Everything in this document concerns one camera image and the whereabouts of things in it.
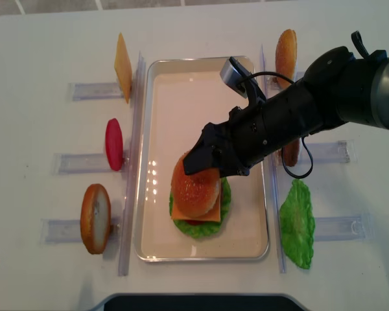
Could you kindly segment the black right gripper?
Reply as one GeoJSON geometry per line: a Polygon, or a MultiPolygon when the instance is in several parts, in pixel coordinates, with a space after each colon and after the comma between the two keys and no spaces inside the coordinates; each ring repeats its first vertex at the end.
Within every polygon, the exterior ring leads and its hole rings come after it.
{"type": "Polygon", "coordinates": [[[205,125],[197,147],[183,159],[186,175],[217,168],[222,177],[247,176],[266,156],[321,128],[319,109],[303,80],[272,98],[253,86],[247,93],[246,108],[233,108],[226,122],[205,125]]]}

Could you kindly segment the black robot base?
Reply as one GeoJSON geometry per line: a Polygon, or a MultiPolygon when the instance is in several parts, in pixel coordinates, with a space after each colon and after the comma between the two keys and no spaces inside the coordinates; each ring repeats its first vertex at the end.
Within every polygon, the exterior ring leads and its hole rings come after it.
{"type": "Polygon", "coordinates": [[[109,298],[96,310],[305,310],[282,295],[134,294],[109,298]]]}

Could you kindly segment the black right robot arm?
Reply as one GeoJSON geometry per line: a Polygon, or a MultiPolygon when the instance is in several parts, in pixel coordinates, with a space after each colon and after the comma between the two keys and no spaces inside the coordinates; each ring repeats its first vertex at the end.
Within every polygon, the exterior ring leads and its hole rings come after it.
{"type": "Polygon", "coordinates": [[[389,130],[389,57],[384,50],[356,59],[337,47],[315,60],[304,76],[266,98],[255,76],[236,59],[223,80],[248,99],[229,119],[205,125],[183,160],[186,174],[216,168],[221,177],[246,176],[266,156],[296,139],[347,122],[389,130]]]}

